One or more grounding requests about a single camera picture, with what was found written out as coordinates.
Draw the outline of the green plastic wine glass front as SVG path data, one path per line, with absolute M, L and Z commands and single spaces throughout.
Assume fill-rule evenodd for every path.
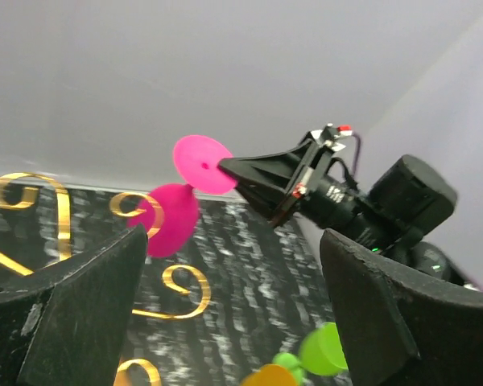
M 303 383 L 305 371 L 299 358 L 296 355 L 293 355 L 289 352 L 279 352 L 272 359 L 272 363 L 277 364 L 288 370 L 298 385 L 301 385 Z

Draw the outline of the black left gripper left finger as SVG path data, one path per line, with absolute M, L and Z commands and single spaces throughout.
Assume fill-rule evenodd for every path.
M 0 385 L 114 383 L 147 256 L 142 226 L 0 285 Z

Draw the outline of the orange plastic wine glass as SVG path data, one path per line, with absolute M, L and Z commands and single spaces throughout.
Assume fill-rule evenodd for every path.
M 247 376 L 241 386 L 298 386 L 290 371 L 278 364 L 267 364 Z

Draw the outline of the magenta plastic wine glass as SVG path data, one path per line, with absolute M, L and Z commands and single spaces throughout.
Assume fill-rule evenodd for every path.
M 130 227 L 144 226 L 148 236 L 147 254 L 154 258 L 171 256 L 191 238 L 200 214 L 196 190 L 223 195 L 237 185 L 218 168 L 220 160 L 233 155 L 212 138 L 183 137 L 175 144 L 172 157 L 185 183 L 155 188 L 139 202 L 139 213 L 127 221 Z

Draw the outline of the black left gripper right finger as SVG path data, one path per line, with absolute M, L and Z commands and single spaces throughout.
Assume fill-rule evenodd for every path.
M 324 232 L 320 257 L 355 385 L 483 385 L 483 292 Z

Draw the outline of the green plastic wine glass rear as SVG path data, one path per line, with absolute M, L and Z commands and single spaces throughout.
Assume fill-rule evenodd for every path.
M 326 322 L 301 343 L 299 361 L 302 368 L 317 376 L 335 376 L 348 370 L 337 326 Z

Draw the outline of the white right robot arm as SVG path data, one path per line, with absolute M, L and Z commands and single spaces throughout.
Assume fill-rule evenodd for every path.
M 425 161 L 406 154 L 365 193 L 355 172 L 336 156 L 347 125 L 308 132 L 297 147 L 278 154 L 223 158 L 219 169 L 237 192 L 277 228 L 299 213 L 357 244 L 443 281 L 478 290 L 424 237 L 456 208 L 457 193 Z

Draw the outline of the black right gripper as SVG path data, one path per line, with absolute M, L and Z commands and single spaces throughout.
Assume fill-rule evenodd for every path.
M 355 170 L 337 152 L 320 147 L 310 132 L 290 150 L 223 158 L 218 167 L 237 181 L 237 193 L 272 228 L 283 226 L 298 211 L 321 229 L 331 228 L 368 249 L 384 249 L 386 231 L 358 189 Z M 355 133 L 350 138 L 361 146 Z

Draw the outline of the green plastic wine glass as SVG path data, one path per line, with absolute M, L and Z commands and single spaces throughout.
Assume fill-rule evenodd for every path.
M 335 376 L 348 370 L 337 326 L 326 322 L 301 343 L 299 361 L 302 368 L 317 376 Z
M 305 371 L 299 358 L 296 355 L 293 355 L 289 352 L 279 352 L 272 359 L 272 363 L 277 364 L 288 370 L 298 385 L 301 385 L 303 383 Z

